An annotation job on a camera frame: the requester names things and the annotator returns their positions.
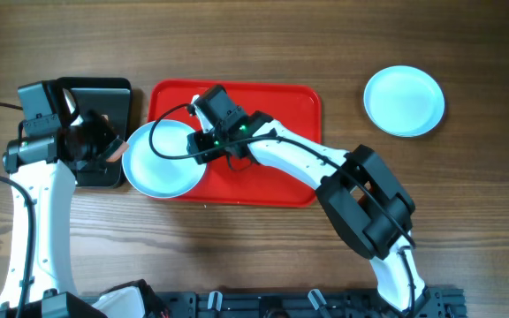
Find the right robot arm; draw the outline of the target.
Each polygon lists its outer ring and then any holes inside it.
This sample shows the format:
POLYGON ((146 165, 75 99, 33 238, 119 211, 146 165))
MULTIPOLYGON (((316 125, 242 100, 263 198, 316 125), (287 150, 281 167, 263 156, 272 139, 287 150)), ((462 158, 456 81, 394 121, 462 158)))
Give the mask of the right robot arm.
POLYGON ((186 109, 201 123, 187 146, 197 163, 247 159, 310 187, 341 240, 370 261, 379 296, 402 317, 417 313, 425 283, 412 257, 415 205, 374 150, 308 140, 264 112, 247 114, 221 85, 194 96, 186 109))

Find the green and orange sponge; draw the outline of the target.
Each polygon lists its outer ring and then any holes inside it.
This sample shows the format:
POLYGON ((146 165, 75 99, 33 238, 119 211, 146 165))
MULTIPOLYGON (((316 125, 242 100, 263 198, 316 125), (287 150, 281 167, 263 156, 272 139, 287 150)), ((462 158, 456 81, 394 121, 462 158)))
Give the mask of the green and orange sponge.
POLYGON ((107 115, 101 115, 100 129, 101 131, 98 133, 98 161, 114 163, 122 157, 129 145, 115 132, 107 115))

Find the light blue plate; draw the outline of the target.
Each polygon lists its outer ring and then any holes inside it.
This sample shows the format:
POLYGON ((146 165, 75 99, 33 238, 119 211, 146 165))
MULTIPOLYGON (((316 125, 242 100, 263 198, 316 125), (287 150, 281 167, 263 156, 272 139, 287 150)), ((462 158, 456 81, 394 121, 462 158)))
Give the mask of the light blue plate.
POLYGON ((164 159, 164 155, 185 155, 187 135, 194 129, 182 122, 165 119, 158 125, 147 123, 128 139, 122 156, 126 179, 139 192, 157 199, 178 197, 192 190, 202 179, 207 166, 193 158, 164 159))
POLYGON ((436 80, 407 65, 375 73, 364 87, 362 101, 377 128, 401 138, 430 133, 445 114, 444 92, 436 80))

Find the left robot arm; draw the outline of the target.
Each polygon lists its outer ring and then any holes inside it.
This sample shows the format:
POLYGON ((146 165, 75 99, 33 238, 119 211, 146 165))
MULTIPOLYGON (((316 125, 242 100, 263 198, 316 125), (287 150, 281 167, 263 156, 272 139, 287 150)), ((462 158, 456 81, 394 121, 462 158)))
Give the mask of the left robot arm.
POLYGON ((128 146, 132 88, 123 78, 42 80, 18 89, 25 119, 3 155, 13 195, 11 258, 0 317, 146 317, 142 283, 115 287, 89 304, 78 296, 70 250, 77 176, 107 170, 128 146))

